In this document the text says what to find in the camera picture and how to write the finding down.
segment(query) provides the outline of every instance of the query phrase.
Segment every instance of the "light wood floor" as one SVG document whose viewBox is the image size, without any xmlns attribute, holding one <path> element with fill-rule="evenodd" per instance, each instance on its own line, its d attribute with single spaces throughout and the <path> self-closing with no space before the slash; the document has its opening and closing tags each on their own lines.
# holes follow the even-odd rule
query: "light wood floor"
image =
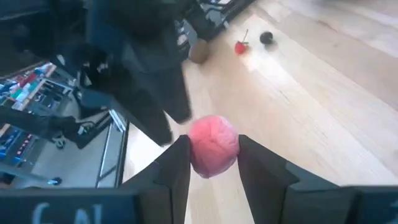
<svg viewBox="0 0 398 224">
<path fill-rule="evenodd" d="M 237 56 L 246 29 L 251 49 Z M 193 119 L 220 114 L 339 185 L 398 184 L 398 1 L 258 0 L 211 43 L 206 64 L 183 66 Z M 190 123 L 172 123 L 174 134 Z M 126 178 L 164 151 L 130 132 Z M 236 164 L 210 180 L 192 173 L 186 223 L 252 222 Z"/>
</svg>

